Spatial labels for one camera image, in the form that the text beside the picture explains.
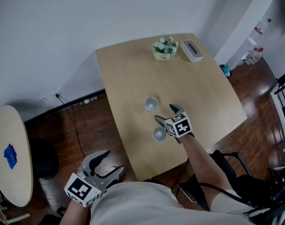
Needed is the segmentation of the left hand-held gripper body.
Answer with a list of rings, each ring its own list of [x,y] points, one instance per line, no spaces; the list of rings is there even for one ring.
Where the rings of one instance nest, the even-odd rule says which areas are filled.
[[[77,173],[73,173],[64,190],[76,203],[88,207],[94,203],[106,190],[99,190],[95,185],[95,175],[90,174],[89,156],[87,156]]]

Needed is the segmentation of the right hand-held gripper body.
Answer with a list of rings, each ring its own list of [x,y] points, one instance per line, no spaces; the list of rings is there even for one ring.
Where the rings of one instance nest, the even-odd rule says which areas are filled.
[[[173,136],[178,144],[181,144],[180,138],[185,135],[194,137],[190,119],[186,112],[181,112],[167,120],[165,120],[165,128],[167,133]]]

